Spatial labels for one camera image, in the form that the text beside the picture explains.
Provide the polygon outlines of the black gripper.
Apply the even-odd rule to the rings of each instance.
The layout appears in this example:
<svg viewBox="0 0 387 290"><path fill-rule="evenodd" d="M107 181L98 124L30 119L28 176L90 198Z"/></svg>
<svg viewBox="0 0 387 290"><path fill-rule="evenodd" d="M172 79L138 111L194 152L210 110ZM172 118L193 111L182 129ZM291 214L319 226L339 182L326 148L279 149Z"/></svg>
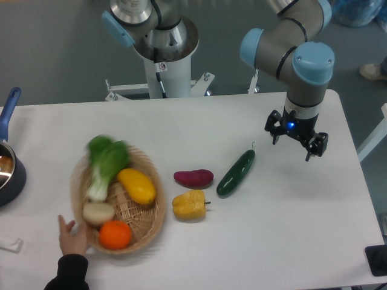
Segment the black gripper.
<svg viewBox="0 0 387 290"><path fill-rule="evenodd" d="M314 127L321 109L321 104L312 107L302 107L285 99L283 113L273 110L267 118L265 131L270 133L275 145L281 135L297 140L307 149L305 160L312 156L321 157L328 144L328 134L315 133Z"/></svg>

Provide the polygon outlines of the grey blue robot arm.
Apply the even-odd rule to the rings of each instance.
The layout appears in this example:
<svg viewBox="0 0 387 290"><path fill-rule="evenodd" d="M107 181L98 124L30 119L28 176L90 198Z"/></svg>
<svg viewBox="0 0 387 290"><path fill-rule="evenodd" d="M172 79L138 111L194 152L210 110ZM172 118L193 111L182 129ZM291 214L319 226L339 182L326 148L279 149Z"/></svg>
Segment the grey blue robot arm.
<svg viewBox="0 0 387 290"><path fill-rule="evenodd" d="M243 38L240 59L287 85L284 111L273 111L265 129L274 140L287 135L307 150L324 154L328 134L315 124L333 75L332 49L313 37L331 19L328 1L270 1L279 18L272 30L251 29ZM191 56L199 35L181 14L180 1L111 1L102 13L111 37L142 57L151 98L190 97Z"/></svg>

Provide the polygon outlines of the black sleeved forearm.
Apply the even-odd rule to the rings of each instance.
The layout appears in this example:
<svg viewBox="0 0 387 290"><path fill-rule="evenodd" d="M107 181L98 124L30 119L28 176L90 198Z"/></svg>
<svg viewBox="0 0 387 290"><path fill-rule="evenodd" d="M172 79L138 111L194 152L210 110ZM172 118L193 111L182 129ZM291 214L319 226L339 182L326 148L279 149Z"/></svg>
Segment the black sleeved forearm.
<svg viewBox="0 0 387 290"><path fill-rule="evenodd" d="M80 254L67 254L58 260L57 275L44 289L89 289L86 282L88 260Z"/></svg>

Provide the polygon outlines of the person's bare hand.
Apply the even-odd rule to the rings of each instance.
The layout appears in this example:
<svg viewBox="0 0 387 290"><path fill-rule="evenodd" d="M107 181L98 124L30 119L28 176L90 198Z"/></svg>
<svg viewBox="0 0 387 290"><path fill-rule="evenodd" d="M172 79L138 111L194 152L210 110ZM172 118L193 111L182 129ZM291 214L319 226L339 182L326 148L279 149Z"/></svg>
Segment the person's bare hand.
<svg viewBox="0 0 387 290"><path fill-rule="evenodd" d="M79 224L77 231L72 232L76 225L75 221L65 222L62 215L58 215L59 223L59 246L64 256L70 254L78 254L84 256L88 249L87 225Z"/></svg>

